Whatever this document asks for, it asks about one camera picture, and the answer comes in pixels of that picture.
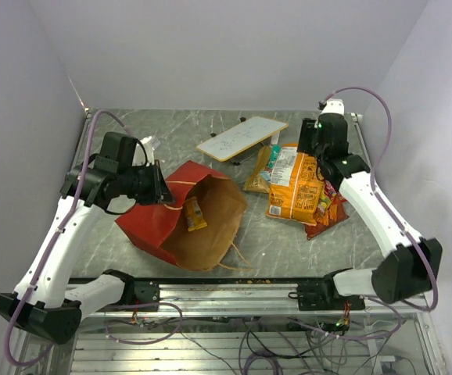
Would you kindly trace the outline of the teal snack packet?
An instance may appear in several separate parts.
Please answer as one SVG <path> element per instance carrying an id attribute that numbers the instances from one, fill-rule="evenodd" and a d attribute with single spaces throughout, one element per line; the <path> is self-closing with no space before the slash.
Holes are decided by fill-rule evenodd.
<path id="1" fill-rule="evenodd" d="M 280 154 L 281 147 L 279 145 L 264 146 L 260 150 L 261 169 L 259 175 L 268 183 L 271 182 L 271 174 L 274 165 Z"/>

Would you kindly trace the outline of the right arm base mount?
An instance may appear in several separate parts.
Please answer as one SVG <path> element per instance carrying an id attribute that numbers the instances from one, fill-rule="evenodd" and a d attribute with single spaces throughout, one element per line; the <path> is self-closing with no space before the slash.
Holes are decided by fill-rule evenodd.
<path id="1" fill-rule="evenodd" d="M 343 296 L 336 289 L 333 277 L 344 272 L 337 270 L 323 277 L 310 277 L 297 284 L 296 290 L 288 293 L 288 297 L 296 300 L 299 311 L 338 311 L 365 310 L 365 303 L 358 295 Z"/>

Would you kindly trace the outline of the small whiteboard yellow frame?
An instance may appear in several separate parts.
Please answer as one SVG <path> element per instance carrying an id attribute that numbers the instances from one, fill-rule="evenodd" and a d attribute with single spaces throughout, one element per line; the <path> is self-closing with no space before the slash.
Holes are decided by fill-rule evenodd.
<path id="1" fill-rule="evenodd" d="M 219 162 L 225 162 L 254 145 L 278 136 L 287 123 L 254 116 L 223 133 L 211 137 L 196 146 L 196 149 Z"/>

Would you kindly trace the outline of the aluminium rail frame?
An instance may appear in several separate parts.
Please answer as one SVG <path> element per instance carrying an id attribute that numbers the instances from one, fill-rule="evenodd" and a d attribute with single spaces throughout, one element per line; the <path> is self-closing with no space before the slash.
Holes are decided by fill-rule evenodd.
<path id="1" fill-rule="evenodd" d="M 108 305 L 57 345 L 19 328 L 2 374 L 445 374 L 430 316 L 358 295 L 365 310 L 299 311 L 307 278 L 140 278 L 156 312 Z"/>

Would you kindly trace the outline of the large orange chip bag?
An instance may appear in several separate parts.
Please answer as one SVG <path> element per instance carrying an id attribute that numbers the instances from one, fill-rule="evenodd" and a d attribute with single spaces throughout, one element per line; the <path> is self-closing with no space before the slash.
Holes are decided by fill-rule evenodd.
<path id="1" fill-rule="evenodd" d="M 271 171 L 266 216 L 295 220 L 313 226 L 324 182 L 316 177 L 317 160 L 297 151 L 297 145 L 282 146 Z"/>

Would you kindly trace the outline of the red paper bag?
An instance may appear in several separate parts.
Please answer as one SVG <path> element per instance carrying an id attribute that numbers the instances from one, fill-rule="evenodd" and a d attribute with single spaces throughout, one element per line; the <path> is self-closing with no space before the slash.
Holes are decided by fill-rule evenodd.
<path id="1" fill-rule="evenodd" d="M 173 266 L 191 271 L 252 268 L 235 244 L 247 209 L 228 176 L 187 161 L 167 179 L 175 202 L 137 205 L 116 219 L 131 243 Z"/>

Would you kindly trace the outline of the yellow snack packet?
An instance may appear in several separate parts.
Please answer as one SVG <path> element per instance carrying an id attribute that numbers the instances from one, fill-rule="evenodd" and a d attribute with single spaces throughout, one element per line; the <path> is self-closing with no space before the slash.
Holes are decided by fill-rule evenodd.
<path id="1" fill-rule="evenodd" d="M 198 199 L 196 197 L 187 199 L 183 204 L 183 210 L 185 212 L 188 232 L 201 230 L 207 227 L 207 222 L 203 217 L 203 212 L 199 207 Z"/>

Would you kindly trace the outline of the tan brown snack bag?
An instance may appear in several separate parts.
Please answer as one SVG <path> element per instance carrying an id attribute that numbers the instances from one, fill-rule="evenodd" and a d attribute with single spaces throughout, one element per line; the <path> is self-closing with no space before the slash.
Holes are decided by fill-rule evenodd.
<path id="1" fill-rule="evenodd" d="M 270 170 L 268 163 L 271 158 L 271 146 L 263 146 L 256 159 L 253 172 L 247 178 L 243 185 L 243 191 L 251 191 L 256 193 L 268 194 L 270 190 L 270 183 L 268 181 L 270 177 Z"/>

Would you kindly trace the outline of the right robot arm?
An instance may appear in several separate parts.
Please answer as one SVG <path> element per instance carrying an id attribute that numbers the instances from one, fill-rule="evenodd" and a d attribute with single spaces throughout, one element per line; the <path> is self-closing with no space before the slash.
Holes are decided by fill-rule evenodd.
<path id="1" fill-rule="evenodd" d="M 317 172 L 355 209 L 371 231 L 383 260 L 375 268 L 340 270 L 320 291 L 321 302 L 330 309 L 344 304 L 348 296 L 375 296 L 386 304 L 408 303 L 415 295 L 432 292 L 443 248 L 410 226 L 373 181 L 371 168 L 349 150 L 348 123 L 342 114 L 322 113 L 302 121 L 297 150 L 313 156 Z"/>

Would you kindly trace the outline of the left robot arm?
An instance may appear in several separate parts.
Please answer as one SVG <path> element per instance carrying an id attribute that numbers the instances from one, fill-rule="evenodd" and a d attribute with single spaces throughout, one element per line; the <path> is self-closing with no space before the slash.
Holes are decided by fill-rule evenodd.
<path id="1" fill-rule="evenodd" d="M 108 132 L 100 152 L 66 175 L 55 219 L 30 269 L 13 292 L 0 293 L 0 316 L 62 345 L 92 313 L 108 305 L 126 310 L 134 304 L 135 279 L 121 271 L 106 270 L 74 289 L 67 285 L 84 241 L 113 199 L 125 196 L 138 205 L 173 202 L 155 147 L 153 137 L 139 141 Z"/>

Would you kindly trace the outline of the red doritos chip bag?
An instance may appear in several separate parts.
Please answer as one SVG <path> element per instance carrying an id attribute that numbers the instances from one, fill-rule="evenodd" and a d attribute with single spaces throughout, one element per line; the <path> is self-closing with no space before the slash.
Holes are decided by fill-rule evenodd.
<path id="1" fill-rule="evenodd" d="M 314 213 L 315 225 L 305 225 L 307 240 L 317 237 L 327 229 L 334 227 L 348 218 L 343 203 L 346 199 L 339 193 L 330 207 L 324 214 L 320 214 L 317 209 Z"/>

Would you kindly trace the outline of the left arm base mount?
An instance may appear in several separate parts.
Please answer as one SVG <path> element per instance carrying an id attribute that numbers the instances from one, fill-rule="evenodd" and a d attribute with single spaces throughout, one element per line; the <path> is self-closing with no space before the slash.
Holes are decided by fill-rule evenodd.
<path id="1" fill-rule="evenodd" d="M 127 309 L 129 305 L 143 305 L 138 310 L 143 312 L 156 312 L 157 302 L 160 301 L 160 289 L 152 281 L 134 278 L 119 270 L 105 270 L 103 275 L 109 275 L 120 279 L 124 283 L 122 295 L 117 302 L 110 304 L 113 308 Z"/>

